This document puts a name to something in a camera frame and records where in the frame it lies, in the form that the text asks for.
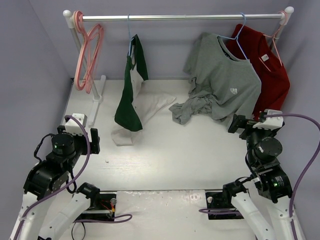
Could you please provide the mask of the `white and green t-shirt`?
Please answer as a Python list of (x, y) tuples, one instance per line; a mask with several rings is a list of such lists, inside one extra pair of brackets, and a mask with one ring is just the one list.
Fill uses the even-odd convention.
[(169, 93), (148, 89), (149, 83), (144, 49), (138, 35), (134, 35), (129, 44), (124, 86), (111, 131), (111, 138), (116, 146), (134, 145), (144, 125), (176, 100)]

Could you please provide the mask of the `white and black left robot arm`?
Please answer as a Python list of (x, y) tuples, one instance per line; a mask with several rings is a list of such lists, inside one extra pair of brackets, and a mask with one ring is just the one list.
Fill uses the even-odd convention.
[(42, 227), (55, 196), (72, 185), (78, 175), (73, 168), (80, 156), (99, 154), (100, 137), (98, 129), (60, 125), (58, 133), (48, 133), (52, 151), (44, 160), (39, 160), (24, 183), (22, 205), (10, 235), (12, 240), (54, 240), (59, 239), (79, 214), (86, 208), (96, 209), (100, 204), (99, 189), (84, 183), (79, 192), (83, 194), (71, 201), (70, 207), (60, 212), (48, 227)]

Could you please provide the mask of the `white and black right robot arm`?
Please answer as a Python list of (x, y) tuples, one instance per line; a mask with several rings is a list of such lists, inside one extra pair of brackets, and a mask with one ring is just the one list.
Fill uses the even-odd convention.
[(275, 136), (284, 124), (280, 116), (255, 121), (235, 114), (228, 128), (229, 133), (243, 129), (239, 137), (246, 141), (245, 163), (251, 172), (247, 181), (253, 182), (258, 194), (265, 199), (271, 223), (252, 202), (243, 182), (238, 179), (223, 186), (221, 200), (239, 211), (258, 240), (305, 239), (290, 205), (294, 192), (289, 177), (277, 159), (283, 146)]

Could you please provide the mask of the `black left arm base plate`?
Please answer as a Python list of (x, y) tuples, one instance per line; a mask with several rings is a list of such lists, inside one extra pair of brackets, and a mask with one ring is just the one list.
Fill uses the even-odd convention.
[(103, 191), (100, 198), (87, 210), (80, 214), (76, 220), (96, 220), (114, 222), (117, 204), (117, 193)]

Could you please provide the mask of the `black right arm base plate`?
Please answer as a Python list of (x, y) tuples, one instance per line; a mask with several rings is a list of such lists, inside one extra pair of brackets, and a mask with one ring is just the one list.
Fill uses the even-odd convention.
[(228, 203), (223, 196), (221, 190), (215, 191), (206, 191), (206, 208), (212, 209), (212, 212), (219, 212), (224, 214), (209, 214), (208, 219), (213, 220), (241, 220), (243, 216), (240, 213), (228, 213), (228, 212), (237, 212), (237, 209), (231, 204)]

